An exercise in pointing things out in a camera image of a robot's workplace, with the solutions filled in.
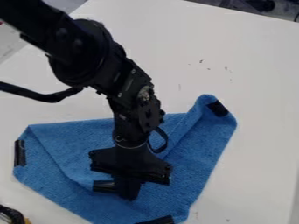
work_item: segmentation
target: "wire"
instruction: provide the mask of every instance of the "wire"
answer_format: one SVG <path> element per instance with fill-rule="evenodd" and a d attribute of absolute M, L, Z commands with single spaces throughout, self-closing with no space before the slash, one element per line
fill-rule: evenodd
<path fill-rule="evenodd" d="M 294 22 L 297 22 L 298 17 L 299 17 L 299 12 L 298 12 L 297 15 L 295 16 L 295 18 L 294 18 Z"/>
<path fill-rule="evenodd" d="M 68 88 L 67 90 L 57 92 L 54 94 L 40 94 L 37 92 L 33 92 L 30 89 L 18 87 L 0 81 L 0 91 L 4 91 L 9 94 L 20 95 L 40 102 L 50 102 L 50 103 L 60 102 L 63 99 L 67 98 L 68 96 L 78 94 L 82 90 L 83 88 L 71 87 Z"/>

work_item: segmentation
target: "robotic arm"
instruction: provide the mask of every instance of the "robotic arm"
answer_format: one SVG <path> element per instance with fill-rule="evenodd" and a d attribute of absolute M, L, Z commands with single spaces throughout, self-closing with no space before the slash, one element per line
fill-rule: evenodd
<path fill-rule="evenodd" d="M 133 200 L 147 181 L 170 183 L 171 165 L 150 152 L 161 152 L 167 146 L 167 135 L 158 128 L 165 113 L 154 85 L 126 57 L 103 24 L 73 20 L 41 0 L 1 0 L 0 18 L 18 29 L 21 39 L 43 50 L 54 75 L 71 87 L 55 94 L 38 94 L 0 82 L 0 90 L 42 102 L 58 102 L 86 87 L 107 96 L 115 119 L 115 147 L 92 150 L 89 157 L 93 171 L 110 173 L 114 181 L 94 181 L 95 191 Z M 153 130 L 166 141 L 157 150 L 150 146 Z"/>

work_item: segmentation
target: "white table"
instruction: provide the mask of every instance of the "white table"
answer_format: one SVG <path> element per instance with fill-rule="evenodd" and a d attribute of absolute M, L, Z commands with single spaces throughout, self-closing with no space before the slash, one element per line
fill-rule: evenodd
<path fill-rule="evenodd" d="M 90 0 L 73 15 L 105 23 L 153 78 L 167 112 L 211 93 L 236 116 L 239 127 L 187 223 L 288 223 L 299 161 L 298 24 L 178 0 Z M 66 88 L 31 46 L 0 75 L 44 93 Z M 111 116 L 104 96 L 90 89 L 52 105 L 1 93 L 0 105 L 0 203 L 33 223 L 86 223 L 12 177 L 12 148 L 31 123 Z"/>

